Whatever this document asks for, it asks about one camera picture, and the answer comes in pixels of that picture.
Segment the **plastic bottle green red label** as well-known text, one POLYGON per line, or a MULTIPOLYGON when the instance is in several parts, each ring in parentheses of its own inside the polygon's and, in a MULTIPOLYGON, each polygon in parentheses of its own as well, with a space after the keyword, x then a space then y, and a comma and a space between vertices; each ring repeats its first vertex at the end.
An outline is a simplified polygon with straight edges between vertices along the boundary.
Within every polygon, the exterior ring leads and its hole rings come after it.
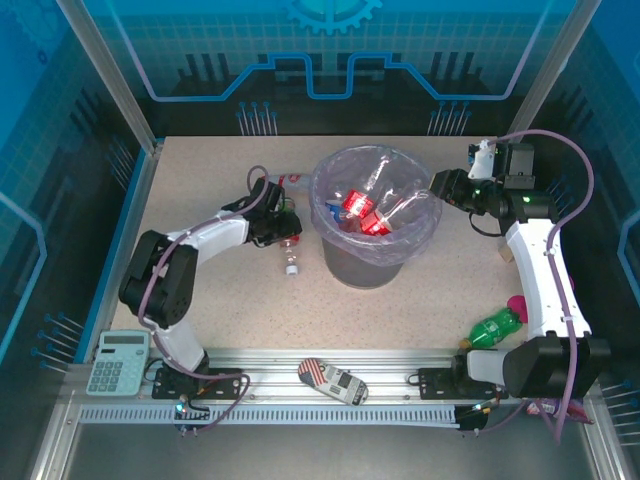
MULTIPOLYGON (((296 205, 294 200, 290 197, 285 197, 284 203, 283 203, 283 212, 296 214, 295 209, 296 209, 296 205)), ((298 244, 297 245, 279 245, 279 246, 285 258, 285 267, 284 267, 285 274, 288 276, 298 275, 299 274, 298 256, 297 256, 298 244)))

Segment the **plastic bottle red white label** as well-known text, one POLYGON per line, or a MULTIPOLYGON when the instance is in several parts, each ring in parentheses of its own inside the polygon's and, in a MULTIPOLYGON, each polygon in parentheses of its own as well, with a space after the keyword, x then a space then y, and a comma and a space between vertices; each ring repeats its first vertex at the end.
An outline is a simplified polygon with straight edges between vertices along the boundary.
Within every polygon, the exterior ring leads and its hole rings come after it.
POLYGON ((281 187, 287 194, 308 194, 311 188, 311 176, 302 173, 270 175, 268 180, 281 187))

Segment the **pink round object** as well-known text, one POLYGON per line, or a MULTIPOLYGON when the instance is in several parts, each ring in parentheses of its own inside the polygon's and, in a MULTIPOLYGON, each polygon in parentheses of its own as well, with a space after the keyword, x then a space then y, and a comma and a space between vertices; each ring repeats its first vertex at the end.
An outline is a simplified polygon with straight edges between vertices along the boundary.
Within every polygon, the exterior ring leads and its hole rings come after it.
POLYGON ((515 295, 510 297, 506 306, 518 316, 521 323, 528 323, 527 305, 524 296, 515 295))

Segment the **flag print pouch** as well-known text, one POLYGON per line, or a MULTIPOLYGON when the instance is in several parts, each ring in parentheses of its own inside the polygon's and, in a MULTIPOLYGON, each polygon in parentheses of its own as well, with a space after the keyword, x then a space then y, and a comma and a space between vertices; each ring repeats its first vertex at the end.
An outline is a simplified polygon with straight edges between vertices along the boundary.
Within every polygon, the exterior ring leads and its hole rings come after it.
POLYGON ((345 405, 360 406, 369 396, 364 381, 317 358, 304 359, 297 373, 303 384, 345 405))

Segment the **black controller box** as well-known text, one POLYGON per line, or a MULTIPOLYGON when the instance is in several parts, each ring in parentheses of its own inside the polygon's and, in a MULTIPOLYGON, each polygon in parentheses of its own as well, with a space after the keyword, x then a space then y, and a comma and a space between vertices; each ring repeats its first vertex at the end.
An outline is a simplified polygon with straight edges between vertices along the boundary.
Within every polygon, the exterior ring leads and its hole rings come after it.
POLYGON ((456 405, 454 408, 455 423, 461 432, 483 430, 489 419, 491 407, 476 405, 456 405))
POLYGON ((195 406, 187 395, 181 395, 173 410, 173 425, 185 436, 187 433, 196 434, 211 419, 211 410, 207 407, 195 406))

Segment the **light green calculator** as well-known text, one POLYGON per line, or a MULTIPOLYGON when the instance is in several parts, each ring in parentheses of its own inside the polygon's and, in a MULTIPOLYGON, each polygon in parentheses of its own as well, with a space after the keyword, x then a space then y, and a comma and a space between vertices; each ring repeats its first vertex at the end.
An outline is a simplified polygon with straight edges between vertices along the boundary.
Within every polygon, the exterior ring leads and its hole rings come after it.
POLYGON ((149 356, 150 336, 141 330, 101 334, 86 387, 89 396, 135 396, 149 356))

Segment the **purple snack bag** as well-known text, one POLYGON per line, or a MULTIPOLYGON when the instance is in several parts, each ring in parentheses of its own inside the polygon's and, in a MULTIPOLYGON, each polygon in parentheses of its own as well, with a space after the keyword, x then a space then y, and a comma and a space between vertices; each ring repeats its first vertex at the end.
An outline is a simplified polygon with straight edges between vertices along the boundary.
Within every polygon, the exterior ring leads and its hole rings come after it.
MULTIPOLYGON (((529 401, 525 412, 527 415, 539 416, 540 410, 538 405, 542 406, 545 413, 556 419, 559 416, 561 408, 560 399, 538 399, 537 401, 529 401)), ((586 410, 581 399, 571 399, 567 408, 566 419, 582 424, 592 424, 593 420, 587 415, 586 410)))

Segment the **aluminium frame post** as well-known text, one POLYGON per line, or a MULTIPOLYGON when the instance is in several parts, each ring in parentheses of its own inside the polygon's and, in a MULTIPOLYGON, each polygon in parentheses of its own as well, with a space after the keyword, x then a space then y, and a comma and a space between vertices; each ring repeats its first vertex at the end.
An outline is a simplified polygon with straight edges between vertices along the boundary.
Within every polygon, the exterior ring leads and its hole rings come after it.
POLYGON ((156 137, 83 1, 56 0, 56 3, 141 148, 153 155, 156 137))
POLYGON ((526 94, 508 133, 518 133, 511 142, 520 142, 546 101, 555 82, 589 26, 602 0, 576 0, 532 86, 526 94))

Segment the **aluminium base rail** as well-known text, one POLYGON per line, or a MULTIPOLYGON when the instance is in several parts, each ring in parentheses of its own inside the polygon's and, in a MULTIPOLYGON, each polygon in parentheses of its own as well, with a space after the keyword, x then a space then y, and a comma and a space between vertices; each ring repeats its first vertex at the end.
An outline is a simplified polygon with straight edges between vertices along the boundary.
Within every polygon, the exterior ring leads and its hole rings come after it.
MULTIPOLYGON (((345 368, 364 380, 369 388, 365 406, 408 406, 445 404, 448 400, 420 400, 418 386, 410 386, 407 379, 422 367, 450 367, 455 351, 426 350, 258 350, 214 349, 209 359, 216 368, 240 368, 248 374, 251 385, 244 396, 244 405, 338 405, 326 395, 303 386, 297 375, 298 364, 307 357, 327 360, 331 365, 345 368)), ((90 396, 86 393, 91 370, 89 365, 69 367, 57 401, 72 404, 169 407, 176 399, 153 399, 152 381, 142 380, 133 396, 90 396)))

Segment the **aluminium frame side rail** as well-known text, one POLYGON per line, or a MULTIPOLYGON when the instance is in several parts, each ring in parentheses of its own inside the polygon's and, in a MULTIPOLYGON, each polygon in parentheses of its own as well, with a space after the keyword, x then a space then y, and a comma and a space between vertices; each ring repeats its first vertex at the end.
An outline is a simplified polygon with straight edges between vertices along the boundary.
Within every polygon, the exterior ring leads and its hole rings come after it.
POLYGON ((584 398, 593 421, 584 427, 585 449, 593 480, 636 480, 635 468, 616 434, 613 420, 598 381, 584 398))
POLYGON ((28 480, 63 480, 80 412, 76 390, 56 400, 28 480))

